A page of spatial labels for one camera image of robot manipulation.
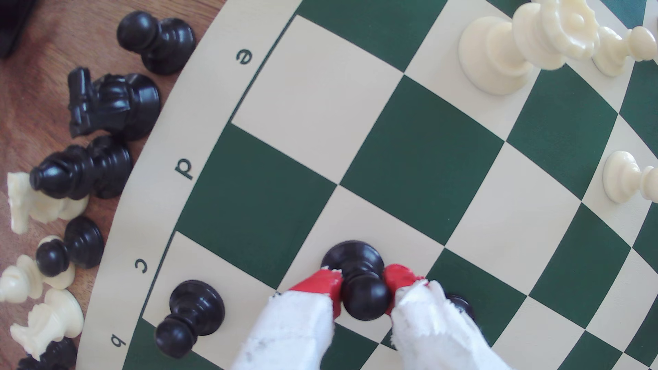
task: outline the white knight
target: white knight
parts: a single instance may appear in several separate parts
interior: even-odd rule
[[[7,173],[7,193],[11,210],[11,230],[23,234],[28,230],[28,217],[41,223],[54,220],[71,220],[84,212],[89,196],[80,200],[50,198],[30,186],[26,172]]]

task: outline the chess piece base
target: chess piece base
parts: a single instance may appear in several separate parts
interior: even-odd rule
[[[224,322],[224,301],[219,293],[210,285],[199,280],[188,280],[180,283],[169,297],[169,309],[174,315],[194,307],[199,316],[196,335],[210,335],[219,329]]]
[[[496,58],[505,39],[509,42],[511,37],[512,24],[495,16],[475,20],[461,34],[459,62],[468,79],[483,92],[507,95],[528,83],[533,69],[528,61]]]
[[[177,39],[176,48],[165,58],[154,58],[150,53],[141,55],[141,61],[147,70],[155,74],[174,74],[182,70],[197,46],[194,31],[183,20],[166,18],[161,21],[163,32],[174,32]]]
[[[155,82],[143,74],[126,75],[126,83],[134,93],[135,106],[130,109],[134,116],[128,117],[123,130],[111,134],[117,134],[123,140],[131,142],[148,135],[155,126],[160,115],[160,91]]]

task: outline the chessboard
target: chessboard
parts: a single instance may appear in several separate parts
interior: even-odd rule
[[[658,206],[613,203],[602,170],[616,150],[658,166],[658,62],[481,92],[461,32],[523,2],[229,0],[120,199],[78,369],[226,370],[268,298],[344,240],[466,298],[518,370],[657,367]],[[588,4],[658,33],[656,0]],[[174,360],[153,333],[188,279],[226,318]],[[390,336],[343,310],[322,369],[402,369]]]

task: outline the cream square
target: cream square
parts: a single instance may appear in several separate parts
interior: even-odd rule
[[[233,123],[340,182],[402,73],[297,16]]]
[[[200,336],[192,350],[228,369],[275,291],[177,232],[153,285],[143,318],[157,327],[170,313],[171,292],[190,279],[212,286],[222,297],[226,310],[222,326],[208,336]]]
[[[583,328],[527,297],[492,348],[515,369],[555,370],[583,332]]]
[[[457,46],[462,31],[483,16],[509,20],[485,0],[448,1],[405,74],[506,140],[540,70],[535,68],[527,85],[506,96],[490,95],[473,85],[461,68]]]
[[[656,156],[628,123],[620,115],[617,115],[617,121],[603,150],[601,161],[596,167],[594,177],[592,177],[582,202],[610,226],[629,246],[632,246],[640,233],[647,213],[649,213],[651,201],[644,199],[639,191],[629,201],[622,204],[611,201],[605,195],[603,166],[605,166],[608,156],[617,150],[631,153],[641,169],[646,166],[658,167]]]
[[[587,331],[625,351],[657,294],[658,274],[631,250]]]
[[[505,143],[446,247],[527,295],[579,206],[576,196]]]

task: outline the captured chess piece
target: captured chess piece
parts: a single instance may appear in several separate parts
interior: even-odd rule
[[[11,337],[37,360],[52,341],[75,338],[82,332],[84,317],[80,304],[68,290],[50,289],[42,304],[28,313],[28,326],[13,324]]]
[[[55,199],[30,186],[30,175],[25,172],[7,173],[7,195],[11,212],[11,230],[23,234],[28,230],[29,217],[49,223],[57,219],[71,220],[84,212],[89,197],[79,200]]]
[[[91,82],[88,68],[68,74],[71,137],[105,130],[123,140],[146,136],[160,115],[160,91],[152,79],[138,73],[106,74]]]
[[[608,27],[599,28],[601,48],[592,59],[596,67],[608,77],[616,77],[624,72],[626,58],[636,62],[650,61],[656,56],[656,39],[648,29],[637,26],[626,32],[625,37]]]
[[[373,247],[357,240],[342,242],[324,255],[321,267],[342,271],[340,296],[352,317],[369,321],[386,312],[392,295],[382,280],[384,262]]]
[[[210,285],[199,280],[180,283],[169,298],[171,314],[155,329],[160,351],[181,358],[192,350],[199,335],[210,335],[224,321],[224,302]]]
[[[27,255],[20,255],[15,266],[7,267],[0,277],[0,302],[19,304],[28,297],[37,299],[43,292],[43,283],[55,289],[66,289],[76,277],[76,268],[72,263],[66,269],[53,277],[44,276],[39,272],[36,262]]]
[[[194,31],[183,20],[158,21],[141,11],[132,12],[121,20],[116,39],[125,50],[140,54],[146,69],[155,74],[182,70],[196,47]]]
[[[86,149],[70,145],[50,154],[30,172],[30,185],[57,199],[82,199],[89,194],[107,199],[121,194],[130,171],[132,158],[126,144],[99,136]]]
[[[50,342],[41,354],[41,361],[28,355],[18,362],[16,370],[65,370],[75,366],[77,357],[78,349],[73,339],[64,338]]]
[[[525,3],[511,22],[495,16],[472,22],[459,40],[459,62],[479,89],[506,95],[528,82],[533,66],[554,70],[567,57],[592,57],[599,47],[598,28],[585,0]]]
[[[36,0],[0,0],[0,58],[18,47]]]
[[[630,153],[616,151],[603,166],[603,189],[617,203],[628,201],[638,190],[644,199],[658,203],[658,170],[652,166],[640,170]]]
[[[44,276],[54,277],[66,271],[71,263],[83,269],[98,266],[104,247],[98,226],[87,217],[79,216],[66,226],[64,240],[50,236],[39,245],[34,259]]]

